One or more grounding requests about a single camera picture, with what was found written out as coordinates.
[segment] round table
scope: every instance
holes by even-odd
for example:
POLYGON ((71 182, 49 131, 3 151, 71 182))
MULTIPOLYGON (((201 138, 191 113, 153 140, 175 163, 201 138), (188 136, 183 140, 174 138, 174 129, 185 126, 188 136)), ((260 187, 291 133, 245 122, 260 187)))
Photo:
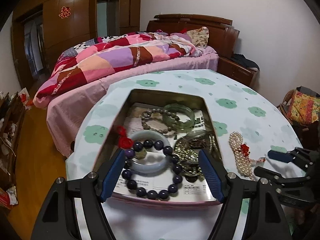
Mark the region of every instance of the round table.
MULTIPOLYGON (((135 88, 179 92, 204 98, 218 136, 223 164, 227 171, 239 176, 228 144, 233 131, 243 135, 252 159, 266 157, 271 149, 286 152, 294 147, 302 147, 289 122, 278 109, 245 85, 211 70, 160 71, 110 85, 107 94, 90 110, 79 129, 75 152, 66 161, 68 180, 82 178, 92 170, 114 118, 130 91, 135 88)), ((269 158, 264 168, 277 171, 287 178, 305 175, 292 163, 269 158)), ((248 203, 247 199, 243 200, 233 239, 242 237, 248 203)), ((207 239, 221 208, 218 205, 199 211, 161 211, 137 207, 113 198, 102 206, 114 235, 121 240, 207 239)), ((76 199, 76 211, 82 239, 90 239, 80 199, 76 199)))

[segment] patchwork quilt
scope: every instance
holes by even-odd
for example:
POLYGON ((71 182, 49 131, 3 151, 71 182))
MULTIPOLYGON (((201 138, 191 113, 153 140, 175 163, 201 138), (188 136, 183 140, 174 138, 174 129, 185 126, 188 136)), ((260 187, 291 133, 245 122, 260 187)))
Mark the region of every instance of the patchwork quilt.
POLYGON ((39 88, 33 103, 46 107, 55 96, 139 65, 201 55, 201 49, 176 35, 135 32, 98 37, 60 55, 51 77, 39 88))

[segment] wooden headboard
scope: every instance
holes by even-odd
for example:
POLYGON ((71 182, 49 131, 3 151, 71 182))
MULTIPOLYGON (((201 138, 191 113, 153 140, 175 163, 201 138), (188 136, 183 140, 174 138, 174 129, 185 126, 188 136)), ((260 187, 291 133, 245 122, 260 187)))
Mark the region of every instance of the wooden headboard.
POLYGON ((209 29, 208 45, 219 56, 231 58, 239 31, 232 27, 232 20, 198 14, 159 14, 157 20, 149 21, 147 32, 162 30, 166 33, 180 32, 184 28, 194 30, 205 26, 209 29))

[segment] nightstand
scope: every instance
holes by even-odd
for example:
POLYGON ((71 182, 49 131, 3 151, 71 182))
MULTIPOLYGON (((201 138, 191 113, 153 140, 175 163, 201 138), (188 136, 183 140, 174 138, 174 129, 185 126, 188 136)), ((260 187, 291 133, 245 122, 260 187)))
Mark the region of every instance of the nightstand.
POLYGON ((238 63, 225 57, 219 58, 217 72, 248 87, 252 87, 258 74, 258 71, 242 67, 238 63))

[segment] red bag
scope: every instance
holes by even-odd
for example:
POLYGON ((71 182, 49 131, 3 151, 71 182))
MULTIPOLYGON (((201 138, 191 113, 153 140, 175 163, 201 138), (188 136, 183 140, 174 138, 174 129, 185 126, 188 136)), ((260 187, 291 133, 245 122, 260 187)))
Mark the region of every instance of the red bag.
POLYGON ((3 191, 1 188, 0 188, 0 206, 5 207, 7 209, 11 209, 9 195, 5 191, 3 191))

